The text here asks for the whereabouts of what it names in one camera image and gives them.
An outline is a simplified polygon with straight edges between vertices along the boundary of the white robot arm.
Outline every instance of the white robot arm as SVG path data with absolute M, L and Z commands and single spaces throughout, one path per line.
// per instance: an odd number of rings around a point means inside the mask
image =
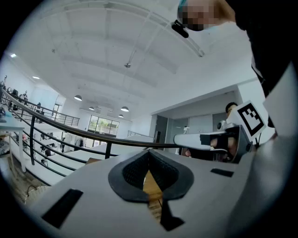
M 207 151 L 228 152 L 228 138 L 237 141 L 237 153 L 231 156 L 233 162 L 238 162 L 244 153 L 251 151 L 251 145 L 262 130 L 266 128 L 264 120 L 251 101 L 235 107 L 226 121 L 218 124 L 218 132 L 179 134 L 174 137 L 174 143 L 187 148 Z M 217 139 L 217 146 L 210 146 Z

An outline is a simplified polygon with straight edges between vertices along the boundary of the person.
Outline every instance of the person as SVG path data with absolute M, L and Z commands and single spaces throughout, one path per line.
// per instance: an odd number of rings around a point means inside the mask
M 227 113 L 227 118 L 229 117 L 231 111 L 237 107 L 238 104 L 235 102 L 230 102 L 226 107 L 225 107 L 225 112 Z M 210 146 L 216 147 L 217 146 L 217 139 L 213 139 L 210 142 Z M 237 153 L 237 140 L 235 138 L 228 138 L 228 150 L 231 155 L 235 156 Z M 185 155 L 187 157 L 193 157 L 196 159 L 205 159 L 205 160 L 213 160 L 213 153 L 212 152 L 204 152 L 204 151 L 199 151 L 195 149 L 187 149 L 186 151 L 183 152 L 182 155 Z
M 235 102 L 230 102 L 226 107 L 225 107 L 225 112 L 227 113 L 227 118 L 229 117 L 231 111 L 238 106 L 237 103 Z
M 202 31 L 235 22 L 246 31 L 253 54 L 251 66 L 265 97 L 277 84 L 289 63 L 298 68 L 295 1 L 181 0 L 177 17 L 183 27 Z M 269 118 L 269 127 L 274 127 Z

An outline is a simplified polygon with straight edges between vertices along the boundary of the ceiling light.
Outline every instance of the ceiling light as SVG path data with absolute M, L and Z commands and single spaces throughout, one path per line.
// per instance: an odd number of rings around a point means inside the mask
M 130 63 L 127 63 L 127 64 L 124 65 L 124 67 L 127 68 L 127 69 L 129 69 L 131 67 L 131 64 Z
M 75 95 L 74 99 L 77 99 L 78 101 L 82 101 L 82 97 L 80 95 Z
M 129 108 L 127 106 L 124 106 L 123 108 L 121 108 L 121 111 L 129 112 Z

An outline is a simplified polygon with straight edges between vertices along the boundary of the black cable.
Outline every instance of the black cable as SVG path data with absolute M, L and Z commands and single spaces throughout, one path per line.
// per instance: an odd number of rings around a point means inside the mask
M 260 147 L 260 139 L 261 139 L 261 135 L 262 135 L 262 133 L 260 133 L 259 141 L 258 141 L 257 138 L 256 138 L 256 148 L 259 148 L 259 147 Z
M 159 202 L 159 205 L 160 205 L 161 207 L 163 207 L 159 200 L 158 200 L 158 202 Z

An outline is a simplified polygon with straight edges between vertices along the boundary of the white floor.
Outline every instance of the white floor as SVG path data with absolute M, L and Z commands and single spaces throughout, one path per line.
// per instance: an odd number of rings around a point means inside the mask
M 126 139 L 130 139 L 130 140 L 134 140 L 134 141 L 152 142 L 153 138 L 134 135 L 134 136 L 127 137 Z M 20 161 L 18 145 L 14 141 L 12 141 L 11 147 L 12 147 L 12 152 L 13 152 L 14 156 Z M 111 154 L 125 154 L 125 153 L 130 153 L 130 152 L 135 152 L 135 151 L 141 151 L 142 149 L 143 149 L 143 147 L 112 145 Z M 106 145 L 96 146 L 96 147 L 91 148 L 91 150 L 105 152 Z M 43 157 L 40 156 L 39 154 L 37 154 L 37 153 L 35 153 L 35 154 L 36 154 L 36 159 L 38 161 L 41 161 L 41 159 L 43 159 Z M 40 178 L 45 183 L 47 183 L 49 185 L 54 185 L 64 178 L 63 176 L 50 171 L 49 169 L 41 166 L 40 164 L 38 164 L 36 162 L 35 162 L 35 165 L 32 165 L 31 158 L 24 152 L 23 152 L 23 155 L 25 158 L 26 169 L 29 170 L 32 174 L 34 174 L 36 177 Z M 67 153 L 67 155 L 74 157 L 74 158 L 84 160 L 84 161 L 88 161 L 89 158 L 104 159 L 104 157 L 105 157 L 104 155 L 94 154 L 94 153 L 85 152 L 85 151 L 69 152 L 69 153 Z M 54 161 L 57 161 L 63 165 L 72 167 L 74 169 L 79 169 L 85 165 L 84 163 L 70 160 L 68 158 L 65 158 L 65 157 L 57 155 L 57 154 L 51 156 L 50 158 Z M 62 174 L 65 174 L 65 175 L 69 175 L 73 172 L 72 170 L 69 170 L 69 169 L 64 168 L 60 165 L 57 165 L 49 160 L 47 161 L 47 165 L 48 165 L 48 167 L 52 168 L 53 170 L 60 172 Z

